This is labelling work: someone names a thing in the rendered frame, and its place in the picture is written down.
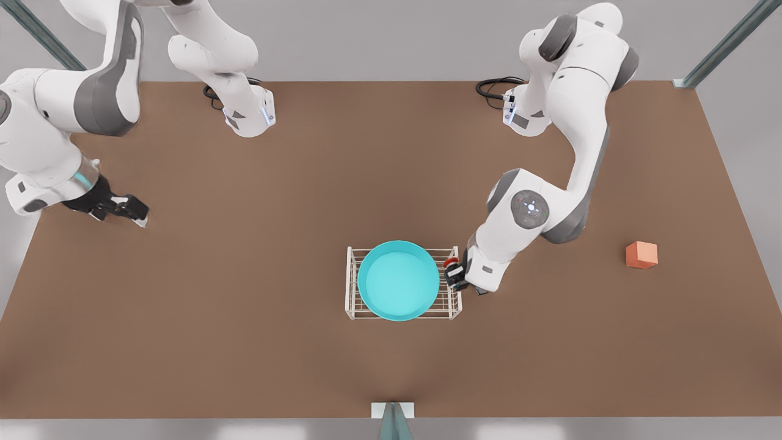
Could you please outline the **turquoise plate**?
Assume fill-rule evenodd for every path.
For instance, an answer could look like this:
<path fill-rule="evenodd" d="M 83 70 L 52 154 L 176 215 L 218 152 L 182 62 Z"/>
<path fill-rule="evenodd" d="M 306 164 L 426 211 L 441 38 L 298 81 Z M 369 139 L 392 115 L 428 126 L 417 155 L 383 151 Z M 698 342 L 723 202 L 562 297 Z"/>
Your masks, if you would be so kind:
<path fill-rule="evenodd" d="M 430 309 L 440 289 L 440 272 L 416 243 L 394 240 L 372 248 L 360 263 L 357 289 L 378 317 L 393 322 L 418 318 Z"/>

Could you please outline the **orange cube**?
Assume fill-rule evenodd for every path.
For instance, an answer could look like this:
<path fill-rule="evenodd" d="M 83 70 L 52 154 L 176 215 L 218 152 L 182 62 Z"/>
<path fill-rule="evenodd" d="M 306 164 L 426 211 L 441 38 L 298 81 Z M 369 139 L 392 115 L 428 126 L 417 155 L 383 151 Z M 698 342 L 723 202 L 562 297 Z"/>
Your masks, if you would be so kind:
<path fill-rule="evenodd" d="M 633 268 L 650 268 L 656 266 L 657 245 L 635 241 L 625 248 L 626 265 Z"/>

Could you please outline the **silver frame post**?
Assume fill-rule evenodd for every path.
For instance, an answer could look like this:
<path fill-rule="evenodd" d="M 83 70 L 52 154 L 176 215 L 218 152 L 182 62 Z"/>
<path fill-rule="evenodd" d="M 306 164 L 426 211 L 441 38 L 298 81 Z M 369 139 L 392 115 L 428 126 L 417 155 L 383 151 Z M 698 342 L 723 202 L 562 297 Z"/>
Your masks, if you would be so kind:
<path fill-rule="evenodd" d="M 414 418 L 414 403 L 372 403 L 371 418 L 380 419 L 378 440 L 414 440 L 408 418 Z"/>
<path fill-rule="evenodd" d="M 27 31 L 56 61 L 65 69 L 73 72 L 83 72 L 87 68 L 70 50 L 62 44 L 61 40 L 51 33 L 47 25 L 41 22 L 22 0 L 0 0 L 0 7 Z"/>
<path fill-rule="evenodd" d="M 684 78 L 672 80 L 673 86 L 676 89 L 695 89 L 780 6 L 782 6 L 782 0 L 758 0 L 752 9 Z"/>

